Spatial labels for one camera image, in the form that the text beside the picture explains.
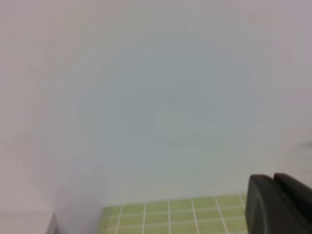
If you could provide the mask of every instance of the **white grid line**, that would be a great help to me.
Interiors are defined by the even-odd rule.
[[[193,213],[194,213],[196,230],[197,230],[197,234],[199,234],[199,229],[198,229],[198,224],[197,224],[197,218],[196,218],[196,212],[195,212],[195,207],[194,207],[194,203],[193,203],[193,198],[191,199],[191,202],[192,202],[192,208],[193,208]]]
[[[146,216],[146,202],[145,202],[145,204],[144,204],[144,215],[143,215],[143,228],[142,228],[142,234],[144,234],[145,216]]]
[[[121,208],[120,208],[120,213],[119,213],[119,218],[118,218],[118,221],[117,221],[117,224],[116,224],[115,234],[118,233],[118,228],[119,228],[119,224],[120,224],[120,220],[121,220],[121,213],[122,213],[122,210],[123,210],[123,205],[122,205]]]
[[[226,227],[226,224],[225,224],[225,221],[224,221],[224,218],[223,218],[223,215],[222,215],[222,212],[221,212],[220,206],[219,206],[218,199],[216,198],[216,196],[214,197],[214,199],[215,199],[215,202],[216,202],[216,206],[218,207],[219,213],[220,213],[220,215],[221,215],[222,222],[223,222],[223,225],[224,225],[224,228],[225,228],[225,232],[226,232],[227,234],[229,234],[229,232],[228,232],[228,228]]]
[[[240,194],[238,194],[238,197],[239,197],[239,200],[240,200],[240,202],[242,203],[243,207],[245,208],[245,203],[244,203],[244,201],[243,201],[242,196],[241,196]]]
[[[229,220],[229,219],[240,219],[240,218],[244,218],[245,216],[234,216],[234,217],[227,217],[225,218],[226,220]],[[210,221],[219,221],[219,220],[222,220],[222,218],[206,218],[206,219],[199,219],[197,220],[198,223],[201,223],[201,222],[210,222]],[[185,221],[174,221],[171,223],[194,223],[194,220],[185,220]],[[162,225],[171,225],[170,223],[149,223],[149,224],[145,224],[146,227],[148,226],[162,226]],[[126,225],[126,226],[119,226],[120,228],[130,228],[130,227],[142,227],[142,225]]]
[[[169,234],[171,234],[171,219],[170,219],[170,202],[168,200],[168,221],[169,221]]]
[[[222,207],[223,209],[236,209],[236,208],[241,208],[242,206],[225,206]],[[214,211],[218,210],[218,208],[196,208],[196,211]],[[170,211],[171,213],[182,213],[182,212],[187,212],[187,211],[193,211],[193,209],[187,209],[187,210],[178,210],[178,211]],[[151,213],[146,213],[147,215],[155,215],[155,214],[166,214],[167,211],[160,211],[160,212],[151,212]],[[139,215],[144,215],[144,213],[136,213],[136,214],[122,214],[122,216],[139,216]],[[110,217],[104,217],[102,219],[109,219],[109,218],[115,218],[119,217],[119,215],[112,215]]]

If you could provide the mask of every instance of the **light gray surface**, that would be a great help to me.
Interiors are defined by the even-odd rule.
[[[54,234],[55,230],[53,212],[0,213],[2,234]]]

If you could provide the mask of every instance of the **green tile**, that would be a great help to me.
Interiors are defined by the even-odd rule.
[[[192,208],[192,201],[190,199],[170,201],[170,211],[190,210]]]
[[[146,213],[167,212],[167,211],[168,211],[167,201],[148,202],[146,204]]]
[[[180,222],[180,221],[189,221],[189,220],[195,221],[193,211],[170,213],[171,222]]]
[[[116,228],[98,230],[97,234],[115,234]]]
[[[143,225],[143,215],[122,215],[120,218],[120,226]]]
[[[113,228],[118,223],[118,217],[104,218],[98,223],[98,230],[104,230],[107,228]]]
[[[245,232],[247,231],[245,218],[224,219],[229,232]]]
[[[117,234],[142,234],[142,227],[119,227]]]
[[[201,208],[216,208],[216,202],[214,197],[201,197],[201,198],[194,198],[193,199],[194,208],[201,209]]]
[[[220,207],[242,206],[238,195],[217,196]]]
[[[168,223],[168,222],[169,222],[168,213],[163,213],[163,214],[146,214],[146,216],[145,216],[145,224]]]
[[[171,234],[197,234],[194,223],[172,223]]]
[[[144,212],[144,203],[124,205],[123,214],[139,214]]]
[[[244,216],[244,212],[244,208],[221,209],[221,213],[224,218]]]
[[[169,225],[145,226],[144,234],[169,234]]]
[[[200,234],[226,233],[222,220],[199,221],[197,224]]]
[[[107,218],[113,215],[119,215],[120,210],[121,210],[121,206],[105,207],[102,211],[101,218]]]
[[[221,215],[220,215],[219,210],[196,211],[196,218],[197,218],[197,220],[221,218]]]
[[[243,202],[246,204],[246,201],[247,201],[247,194],[241,194],[240,196],[241,196],[241,198],[243,199]]]

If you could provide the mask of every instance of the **green grid mat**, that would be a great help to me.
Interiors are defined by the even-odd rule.
[[[246,195],[125,204],[103,209],[98,234],[247,234]]]

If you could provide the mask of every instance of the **black object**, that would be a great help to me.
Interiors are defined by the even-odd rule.
[[[249,178],[249,234],[312,234],[312,190],[287,174]]]

